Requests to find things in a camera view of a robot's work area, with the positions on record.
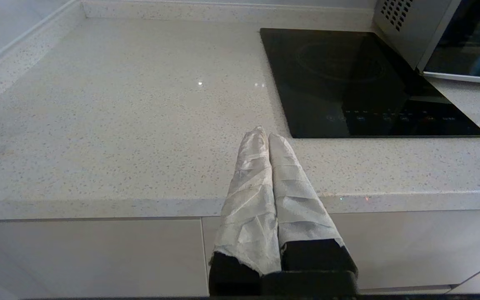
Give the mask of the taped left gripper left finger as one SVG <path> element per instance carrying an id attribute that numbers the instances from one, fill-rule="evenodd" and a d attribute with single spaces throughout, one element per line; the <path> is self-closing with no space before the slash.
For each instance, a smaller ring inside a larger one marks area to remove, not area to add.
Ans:
<path id="1" fill-rule="evenodd" d="M 211 296 L 257 296 L 261 280 L 282 270 L 272 165 L 262 127 L 240 143 L 220 215 L 208 288 Z"/>

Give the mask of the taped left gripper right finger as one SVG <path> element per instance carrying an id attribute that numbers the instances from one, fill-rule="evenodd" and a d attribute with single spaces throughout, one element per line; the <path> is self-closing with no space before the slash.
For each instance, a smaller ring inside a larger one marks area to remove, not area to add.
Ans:
<path id="1" fill-rule="evenodd" d="M 284 270 L 357 273 L 343 238 L 290 143 L 271 134 L 269 152 Z"/>

